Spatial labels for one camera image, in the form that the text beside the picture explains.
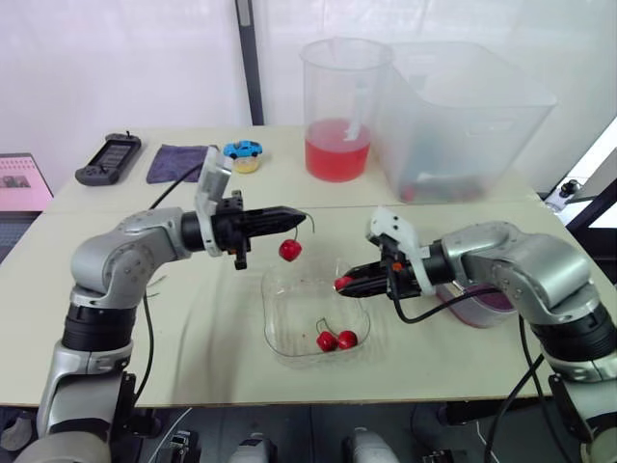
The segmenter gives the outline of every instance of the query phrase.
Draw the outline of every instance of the monitor screen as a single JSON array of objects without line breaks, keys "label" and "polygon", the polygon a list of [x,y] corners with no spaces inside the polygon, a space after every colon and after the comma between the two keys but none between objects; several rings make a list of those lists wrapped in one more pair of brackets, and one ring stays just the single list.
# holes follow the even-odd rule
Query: monitor screen
[{"label": "monitor screen", "polygon": [[31,154],[0,154],[0,212],[43,211],[52,198]]}]

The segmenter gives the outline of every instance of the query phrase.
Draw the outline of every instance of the red liquid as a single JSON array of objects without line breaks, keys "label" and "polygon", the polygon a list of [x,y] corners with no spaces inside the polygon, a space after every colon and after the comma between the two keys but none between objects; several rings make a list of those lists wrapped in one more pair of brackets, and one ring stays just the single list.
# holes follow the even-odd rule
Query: red liquid
[{"label": "red liquid", "polygon": [[348,128],[345,119],[325,119],[308,127],[305,155],[311,174],[327,181],[346,181],[364,172],[370,132],[362,125],[355,140],[345,141]]}]

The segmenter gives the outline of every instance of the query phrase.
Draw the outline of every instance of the gaming controller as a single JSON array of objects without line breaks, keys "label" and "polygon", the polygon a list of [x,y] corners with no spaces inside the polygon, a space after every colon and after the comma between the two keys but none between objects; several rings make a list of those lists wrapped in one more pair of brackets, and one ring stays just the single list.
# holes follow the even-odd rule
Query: gaming controller
[{"label": "gaming controller", "polygon": [[126,170],[131,158],[139,151],[142,141],[128,131],[110,133],[105,144],[90,162],[75,171],[77,181],[88,186],[113,185]]}]

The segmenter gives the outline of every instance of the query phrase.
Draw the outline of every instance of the laptop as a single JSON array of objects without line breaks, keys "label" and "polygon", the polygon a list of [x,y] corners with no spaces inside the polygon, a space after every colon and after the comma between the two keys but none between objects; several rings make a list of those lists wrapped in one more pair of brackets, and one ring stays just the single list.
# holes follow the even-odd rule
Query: laptop
[{"label": "laptop", "polygon": [[52,198],[31,154],[0,154],[0,263]]}]

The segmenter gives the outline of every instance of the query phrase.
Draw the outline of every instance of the purple cloth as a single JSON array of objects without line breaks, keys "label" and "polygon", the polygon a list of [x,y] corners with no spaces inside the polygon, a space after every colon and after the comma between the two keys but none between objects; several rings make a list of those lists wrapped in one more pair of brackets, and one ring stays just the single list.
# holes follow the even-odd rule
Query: purple cloth
[{"label": "purple cloth", "polygon": [[[174,147],[161,145],[146,176],[148,183],[178,180],[182,174],[202,163],[208,147]],[[200,171],[195,171],[184,181],[196,182]]]}]

